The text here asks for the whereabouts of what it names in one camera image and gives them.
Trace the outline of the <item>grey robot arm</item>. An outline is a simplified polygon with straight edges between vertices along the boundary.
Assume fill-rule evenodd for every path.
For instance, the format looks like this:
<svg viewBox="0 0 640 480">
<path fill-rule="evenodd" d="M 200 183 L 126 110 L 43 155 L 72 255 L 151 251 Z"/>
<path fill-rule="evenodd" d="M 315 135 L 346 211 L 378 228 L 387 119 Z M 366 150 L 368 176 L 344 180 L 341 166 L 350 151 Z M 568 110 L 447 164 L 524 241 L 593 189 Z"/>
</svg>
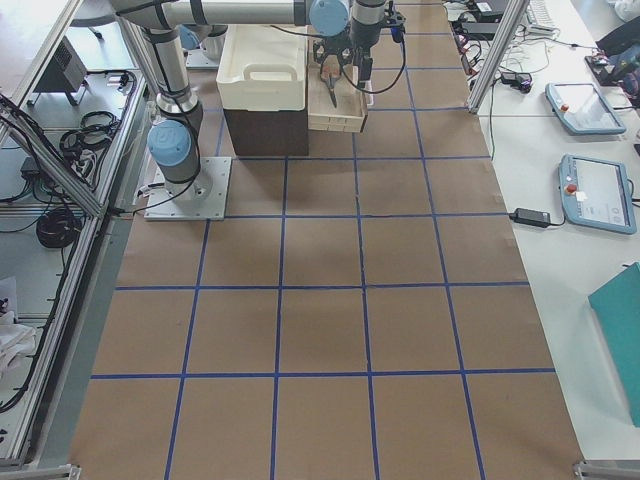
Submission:
<svg viewBox="0 0 640 480">
<path fill-rule="evenodd" d="M 351 1 L 115 1 L 137 31 L 157 117 L 147 149 L 170 199 L 200 199 L 211 182 L 200 146 L 216 94 L 242 157 L 309 152 L 308 42 L 350 55 L 361 24 Z"/>
<path fill-rule="evenodd" d="M 386 1 L 356 0 L 351 6 L 350 41 L 353 66 L 357 69 L 357 87 L 364 89 L 371 79 L 371 49 L 378 43 L 386 26 Z"/>
</svg>

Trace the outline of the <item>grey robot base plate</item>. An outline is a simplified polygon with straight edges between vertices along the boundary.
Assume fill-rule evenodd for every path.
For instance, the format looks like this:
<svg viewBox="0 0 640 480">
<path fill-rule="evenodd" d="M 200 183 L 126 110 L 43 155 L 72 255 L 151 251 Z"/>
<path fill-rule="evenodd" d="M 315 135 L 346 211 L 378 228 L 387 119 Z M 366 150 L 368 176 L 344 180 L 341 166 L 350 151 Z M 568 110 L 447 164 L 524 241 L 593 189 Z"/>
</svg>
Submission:
<svg viewBox="0 0 640 480">
<path fill-rule="evenodd" d="M 214 220 L 225 218 L 228 187 L 231 176 L 231 157 L 202 157 L 201 170 L 189 189 L 167 184 L 159 167 L 155 166 L 153 188 L 148 195 L 150 208 L 143 211 L 148 220 Z"/>
</svg>

